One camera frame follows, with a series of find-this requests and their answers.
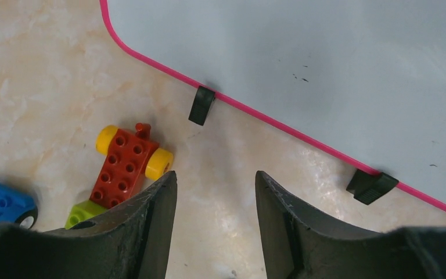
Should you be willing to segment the blue toy car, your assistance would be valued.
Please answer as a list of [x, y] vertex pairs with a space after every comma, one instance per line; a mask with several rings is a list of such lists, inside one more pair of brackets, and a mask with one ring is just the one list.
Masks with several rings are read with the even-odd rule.
[[37, 217], [38, 207], [32, 196], [0, 183], [0, 223], [31, 229]]

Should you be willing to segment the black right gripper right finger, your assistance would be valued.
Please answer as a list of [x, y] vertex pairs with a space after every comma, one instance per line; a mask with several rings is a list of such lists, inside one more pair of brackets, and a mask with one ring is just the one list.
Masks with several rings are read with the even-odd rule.
[[375, 232], [339, 220], [256, 172], [268, 278], [446, 278], [446, 227]]

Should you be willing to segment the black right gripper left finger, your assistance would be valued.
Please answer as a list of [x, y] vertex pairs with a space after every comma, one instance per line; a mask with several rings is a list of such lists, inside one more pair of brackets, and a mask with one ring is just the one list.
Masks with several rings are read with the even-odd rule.
[[70, 229], [0, 223], [0, 278], [164, 278], [177, 175]]

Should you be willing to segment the red yellow toy brick car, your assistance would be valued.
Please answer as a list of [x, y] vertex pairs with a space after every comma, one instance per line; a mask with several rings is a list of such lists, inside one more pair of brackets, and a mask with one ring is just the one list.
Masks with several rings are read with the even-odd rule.
[[99, 133], [95, 147], [105, 161], [89, 199], [71, 208], [65, 229], [128, 200], [141, 192], [145, 179], [156, 181], [171, 169], [174, 155], [152, 140], [150, 132], [150, 124], [137, 123], [135, 130], [109, 125]]

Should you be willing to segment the black whiteboard foot clip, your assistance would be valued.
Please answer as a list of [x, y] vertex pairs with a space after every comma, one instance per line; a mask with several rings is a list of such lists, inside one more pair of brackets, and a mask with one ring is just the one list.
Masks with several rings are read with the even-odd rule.
[[357, 169], [346, 191], [351, 193], [357, 201], [370, 205], [395, 188], [398, 183], [397, 179], [384, 172], [373, 175]]
[[214, 100], [215, 91], [199, 86], [188, 119], [195, 124], [203, 126]]

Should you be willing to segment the pink-framed whiteboard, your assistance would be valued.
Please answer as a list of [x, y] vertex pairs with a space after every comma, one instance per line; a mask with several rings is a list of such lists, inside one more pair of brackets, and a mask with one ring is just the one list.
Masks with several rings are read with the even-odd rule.
[[446, 211], [446, 1], [101, 1], [129, 55]]

